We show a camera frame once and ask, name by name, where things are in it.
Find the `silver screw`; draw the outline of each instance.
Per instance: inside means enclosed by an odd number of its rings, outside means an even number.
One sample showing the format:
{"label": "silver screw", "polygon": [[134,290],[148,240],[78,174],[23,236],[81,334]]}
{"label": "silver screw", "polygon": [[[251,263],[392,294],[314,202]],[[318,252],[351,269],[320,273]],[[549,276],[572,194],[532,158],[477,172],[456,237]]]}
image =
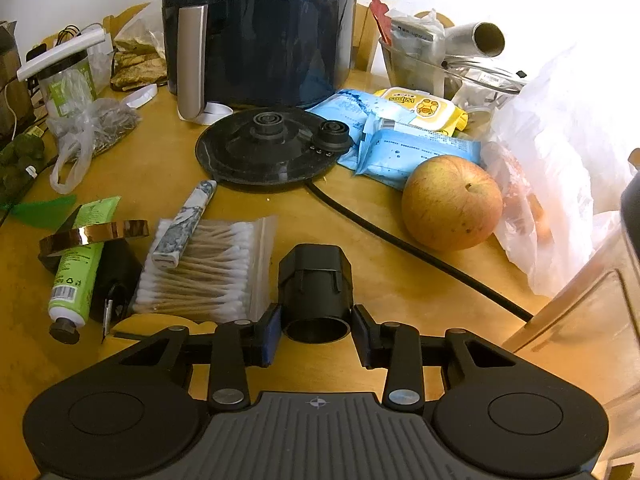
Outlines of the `silver screw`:
{"label": "silver screw", "polygon": [[389,400],[401,406],[411,406],[420,400],[420,395],[413,390],[393,390]]}
{"label": "silver screw", "polygon": [[225,404],[229,406],[242,402],[244,400],[244,394],[235,388],[222,388],[221,390],[214,392],[211,398],[218,404]]}

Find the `round black disc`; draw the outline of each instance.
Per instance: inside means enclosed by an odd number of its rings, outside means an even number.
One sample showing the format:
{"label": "round black disc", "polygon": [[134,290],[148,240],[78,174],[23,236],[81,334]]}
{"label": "round black disc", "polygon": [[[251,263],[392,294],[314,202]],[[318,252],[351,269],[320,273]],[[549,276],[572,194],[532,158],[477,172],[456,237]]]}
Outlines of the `round black disc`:
{"label": "round black disc", "polygon": [[318,176],[340,153],[316,148],[312,137],[324,119],[300,108],[255,108],[236,112],[207,128],[196,158],[213,179],[265,189]]}
{"label": "round black disc", "polygon": [[65,478],[136,478],[171,462],[200,425],[196,402],[171,383],[66,381],[29,406],[24,439],[38,466]]}
{"label": "round black disc", "polygon": [[433,426],[462,460],[522,479],[580,471],[599,455],[609,427],[593,397],[561,380],[462,383],[437,402]]}

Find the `yellow wipes package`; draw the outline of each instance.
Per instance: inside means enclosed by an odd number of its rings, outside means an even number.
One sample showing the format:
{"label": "yellow wipes package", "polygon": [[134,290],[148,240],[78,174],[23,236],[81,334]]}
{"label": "yellow wipes package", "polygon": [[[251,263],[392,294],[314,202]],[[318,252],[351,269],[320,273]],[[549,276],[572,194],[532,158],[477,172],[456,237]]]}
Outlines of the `yellow wipes package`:
{"label": "yellow wipes package", "polygon": [[467,113],[442,97],[399,86],[379,90],[375,95],[411,111],[414,114],[414,118],[408,123],[411,126],[438,132],[449,137],[453,136],[456,129],[462,131],[466,128]]}

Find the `gray ribbed plate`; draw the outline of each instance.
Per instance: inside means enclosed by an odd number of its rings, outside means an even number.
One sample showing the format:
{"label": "gray ribbed plate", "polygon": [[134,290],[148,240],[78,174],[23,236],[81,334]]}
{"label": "gray ribbed plate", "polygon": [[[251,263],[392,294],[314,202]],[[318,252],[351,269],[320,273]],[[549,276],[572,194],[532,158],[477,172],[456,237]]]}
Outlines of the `gray ribbed plate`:
{"label": "gray ribbed plate", "polygon": [[245,412],[215,416],[187,455],[145,480],[495,478],[444,449],[420,416],[386,410],[374,394],[270,392]]}

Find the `green tube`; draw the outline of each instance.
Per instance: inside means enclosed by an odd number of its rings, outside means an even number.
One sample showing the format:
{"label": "green tube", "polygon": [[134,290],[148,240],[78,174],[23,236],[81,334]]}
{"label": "green tube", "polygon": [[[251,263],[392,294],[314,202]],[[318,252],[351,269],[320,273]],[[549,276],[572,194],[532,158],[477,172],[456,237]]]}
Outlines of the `green tube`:
{"label": "green tube", "polygon": [[[110,222],[119,201],[119,196],[112,196],[84,204],[74,228]],[[49,300],[49,317],[53,321],[49,333],[60,342],[75,344],[80,339],[77,329],[84,326],[89,317],[103,247],[104,243],[91,244],[62,254]]]}

